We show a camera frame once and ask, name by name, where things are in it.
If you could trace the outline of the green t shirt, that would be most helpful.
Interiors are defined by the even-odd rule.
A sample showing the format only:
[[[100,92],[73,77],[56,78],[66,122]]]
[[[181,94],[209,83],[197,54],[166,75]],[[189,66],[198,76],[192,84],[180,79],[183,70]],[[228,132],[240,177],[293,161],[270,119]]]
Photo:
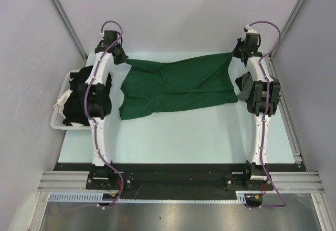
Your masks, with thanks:
[[[121,120],[236,103],[228,73],[231,60],[230,52],[176,62],[128,59],[131,68],[121,85]]]

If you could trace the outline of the white plastic basket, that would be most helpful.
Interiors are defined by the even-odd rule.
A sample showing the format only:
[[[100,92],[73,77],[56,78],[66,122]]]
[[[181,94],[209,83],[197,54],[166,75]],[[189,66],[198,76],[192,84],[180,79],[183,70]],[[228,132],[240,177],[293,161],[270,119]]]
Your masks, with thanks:
[[[69,87],[70,87],[70,74],[72,72],[78,72],[79,69],[76,70],[71,70],[69,71],[65,78],[64,81],[62,83],[58,98],[61,98],[61,96],[63,95],[63,93],[65,93]],[[57,130],[90,130],[89,126],[66,126],[65,124],[63,124],[64,120],[64,116],[62,115],[61,112],[57,111],[56,109],[54,109],[53,114],[51,116],[51,121],[50,121],[50,125],[53,129],[57,129]]]

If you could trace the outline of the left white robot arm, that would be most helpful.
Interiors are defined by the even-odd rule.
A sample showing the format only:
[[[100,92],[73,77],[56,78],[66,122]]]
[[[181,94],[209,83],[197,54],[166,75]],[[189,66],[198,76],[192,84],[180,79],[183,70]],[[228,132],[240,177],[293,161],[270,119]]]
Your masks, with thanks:
[[[82,102],[93,139],[93,161],[89,172],[90,181],[106,189],[112,188],[117,180],[117,171],[112,168],[112,160],[106,148],[108,119],[112,112],[113,73],[111,67],[127,57],[122,49],[122,33],[106,30],[95,49],[95,61],[84,83],[78,85],[78,95]]]

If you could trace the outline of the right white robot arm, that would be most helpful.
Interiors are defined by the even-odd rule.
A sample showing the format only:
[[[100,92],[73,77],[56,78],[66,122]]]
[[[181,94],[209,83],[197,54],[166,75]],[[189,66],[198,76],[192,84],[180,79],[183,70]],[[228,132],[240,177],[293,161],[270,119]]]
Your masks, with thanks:
[[[249,158],[243,171],[242,183],[249,190],[269,179],[267,139],[271,117],[280,99],[280,82],[267,69],[263,54],[258,51],[261,35],[255,29],[244,29],[245,37],[237,39],[233,57],[238,58],[248,72],[236,79],[252,119],[252,139]]]

